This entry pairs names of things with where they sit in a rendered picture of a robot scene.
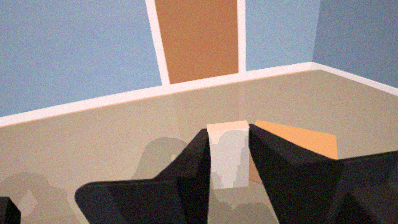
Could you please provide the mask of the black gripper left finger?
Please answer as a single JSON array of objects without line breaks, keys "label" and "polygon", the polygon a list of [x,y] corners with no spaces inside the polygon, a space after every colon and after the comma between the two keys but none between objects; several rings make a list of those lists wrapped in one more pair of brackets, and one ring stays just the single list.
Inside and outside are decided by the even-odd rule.
[{"label": "black gripper left finger", "polygon": [[205,128],[152,179],[89,182],[74,200],[90,224],[208,224],[210,176]]}]

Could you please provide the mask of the orange block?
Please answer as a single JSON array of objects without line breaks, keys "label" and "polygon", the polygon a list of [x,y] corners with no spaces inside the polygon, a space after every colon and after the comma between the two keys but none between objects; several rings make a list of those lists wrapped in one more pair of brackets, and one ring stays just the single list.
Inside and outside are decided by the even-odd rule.
[{"label": "orange block", "polygon": [[[315,153],[322,154],[328,158],[333,158],[337,160],[337,145],[336,145],[336,135],[324,134],[316,131],[311,131],[307,129],[302,129],[298,127],[288,127],[284,125],[274,124],[270,122],[257,120],[255,122],[256,126],[281,136],[282,138]],[[249,179],[263,183],[257,172],[257,168],[251,157],[249,150]]]}]

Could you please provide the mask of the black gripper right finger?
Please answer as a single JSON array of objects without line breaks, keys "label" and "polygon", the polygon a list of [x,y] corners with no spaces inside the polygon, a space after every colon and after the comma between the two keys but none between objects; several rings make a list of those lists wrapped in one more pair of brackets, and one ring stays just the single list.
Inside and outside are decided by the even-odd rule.
[{"label": "black gripper right finger", "polygon": [[248,126],[251,157],[279,224],[334,224],[349,190],[398,180],[398,151],[336,160]]}]

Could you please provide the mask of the beige domino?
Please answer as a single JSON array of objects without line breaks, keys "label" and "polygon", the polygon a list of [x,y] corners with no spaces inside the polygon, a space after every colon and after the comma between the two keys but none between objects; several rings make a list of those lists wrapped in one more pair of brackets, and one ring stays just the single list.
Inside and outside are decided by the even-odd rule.
[{"label": "beige domino", "polygon": [[248,122],[208,124],[214,189],[249,184]]}]

